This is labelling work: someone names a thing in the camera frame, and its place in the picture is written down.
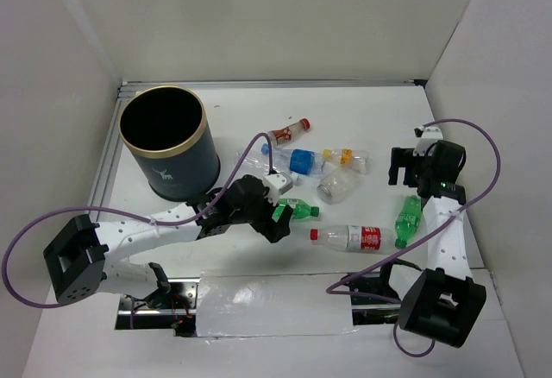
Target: white wall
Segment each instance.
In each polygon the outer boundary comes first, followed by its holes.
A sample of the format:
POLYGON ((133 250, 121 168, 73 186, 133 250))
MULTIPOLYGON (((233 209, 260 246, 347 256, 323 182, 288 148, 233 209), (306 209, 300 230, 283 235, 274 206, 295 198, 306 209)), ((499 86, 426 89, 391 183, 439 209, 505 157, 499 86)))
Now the white wall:
POLYGON ((127 80, 427 79, 469 0, 80 0, 127 80))
MULTIPOLYGON (((437 117, 488 130, 503 156, 494 192, 470 213, 528 378, 549 376, 552 322, 552 0, 472 0, 427 86, 437 117)), ((461 125, 463 179, 489 182, 492 151, 461 125)))
MULTIPOLYGON (((30 219, 85 204, 116 99, 61 0, 0 0, 0 253, 30 219)), ((19 291, 43 302, 42 250, 65 218, 43 224, 13 254, 19 291)), ((0 375, 19 377, 41 311, 0 287, 0 375)))

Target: green plastic bottle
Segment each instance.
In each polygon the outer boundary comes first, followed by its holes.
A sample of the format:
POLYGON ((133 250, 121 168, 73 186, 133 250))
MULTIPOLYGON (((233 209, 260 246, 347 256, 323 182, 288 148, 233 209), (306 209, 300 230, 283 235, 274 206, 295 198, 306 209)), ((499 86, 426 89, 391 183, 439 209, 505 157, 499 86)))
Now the green plastic bottle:
POLYGON ((318 217, 318 214, 320 213, 320 209, 318 207, 311 207, 302 199, 281 198, 279 200, 278 208, 273 214, 273 218, 275 220, 278 220, 279 216, 282 215, 286 205, 289 205, 293 209, 292 218, 296 220, 307 217, 318 217))
POLYGON ((422 200, 411 195, 405 199, 403 210, 398 214, 395 222, 395 231, 397 231, 397 240, 395 247, 404 249, 408 241, 416 234, 417 227, 422 218, 422 200))

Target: white logo on bin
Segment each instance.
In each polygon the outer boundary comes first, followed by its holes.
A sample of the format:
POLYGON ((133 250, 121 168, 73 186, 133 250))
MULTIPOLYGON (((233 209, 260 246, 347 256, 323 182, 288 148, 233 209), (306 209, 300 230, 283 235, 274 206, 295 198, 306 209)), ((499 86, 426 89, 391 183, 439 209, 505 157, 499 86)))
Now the white logo on bin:
POLYGON ((157 171, 156 169, 154 169, 154 171, 155 171, 156 173, 158 173, 158 174, 161 176, 161 178, 162 178, 163 180, 172 180, 172 179, 173 179, 173 177, 172 177, 171 174, 165 174, 165 173, 166 173, 166 170, 165 170, 165 171, 157 171))

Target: white table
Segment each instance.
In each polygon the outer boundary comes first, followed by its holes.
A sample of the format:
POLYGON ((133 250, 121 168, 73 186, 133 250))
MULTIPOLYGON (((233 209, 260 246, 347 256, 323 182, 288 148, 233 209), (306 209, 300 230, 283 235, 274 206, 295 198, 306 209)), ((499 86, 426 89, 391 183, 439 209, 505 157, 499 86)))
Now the white table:
MULTIPOLYGON (((126 85, 119 105, 148 85, 126 85)), ((336 253, 310 245, 308 230, 332 224, 393 227, 404 196, 413 190, 387 185, 392 147, 415 145, 413 129, 432 119, 421 87, 357 85, 197 85, 216 149, 222 162, 220 186, 234 165, 235 151, 252 135, 277 129, 301 117, 309 133, 291 145, 323 148, 366 148, 370 174, 339 205, 326 205, 316 195, 316 181, 304 179, 290 196, 321 207, 319 222, 296 222, 292 235, 270 244, 251 228, 234 227, 223 236, 156 249, 133 258, 156 261, 169 277, 292 274, 300 284, 307 274, 347 273, 365 268, 378 255, 336 253)), ((112 134, 106 146, 97 187, 91 196, 115 208, 152 214, 173 206, 157 197, 126 148, 112 134)), ((391 326, 362 326, 329 336, 257 338, 176 338, 170 331, 114 331, 115 295, 96 295, 74 306, 44 311, 34 340, 26 377, 58 376, 497 376, 521 377, 510 334, 483 268, 473 233, 466 227, 467 257, 475 281, 487 288, 487 303, 466 344, 453 350, 438 344, 433 355, 412 360, 398 352, 391 326)), ((425 264, 425 247, 406 258, 425 264)), ((346 298, 334 297, 337 304, 346 298)), ((316 307, 312 308, 317 315, 316 307)), ((320 318, 321 329, 331 318, 320 318)), ((424 339, 403 333, 405 344, 422 350, 424 339)))

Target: gold rim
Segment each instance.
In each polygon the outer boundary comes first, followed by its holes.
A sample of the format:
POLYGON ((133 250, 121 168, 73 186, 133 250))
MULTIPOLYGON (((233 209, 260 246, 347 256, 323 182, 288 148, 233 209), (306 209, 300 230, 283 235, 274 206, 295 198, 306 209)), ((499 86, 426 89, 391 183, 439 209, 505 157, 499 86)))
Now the gold rim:
POLYGON ((193 147, 197 141, 199 141, 199 138, 204 134, 205 128, 207 128, 207 116, 205 115, 205 108, 204 104, 201 103, 201 99, 198 98, 198 95, 196 95, 193 91, 190 91, 189 89, 185 89, 184 87, 178 87, 178 86, 156 86, 152 87, 151 89, 147 89, 146 91, 143 91, 142 93, 139 93, 138 95, 134 96, 132 99, 130 99, 130 102, 127 103, 127 105, 122 109, 121 115, 119 116, 119 135, 121 136, 122 141, 127 146, 127 148, 130 149, 130 152, 133 154, 136 154, 138 156, 141 156, 143 158, 150 158, 153 160, 163 159, 163 158, 171 158, 172 156, 176 156, 178 154, 182 154, 183 152, 187 151, 191 147, 193 147), (201 122, 199 123, 198 128, 193 133, 192 136, 190 136, 188 139, 186 139, 184 142, 180 143, 179 145, 176 145, 171 148, 162 149, 159 151, 149 151, 147 149, 141 149, 138 147, 135 147, 132 143, 127 141, 127 139, 124 137, 121 131, 121 119, 122 115, 124 114, 124 111, 140 96, 143 96, 144 94, 150 92, 150 91, 156 91, 159 89, 179 89, 180 91, 185 91, 187 93, 190 93, 199 103, 199 106, 201 106, 201 122))

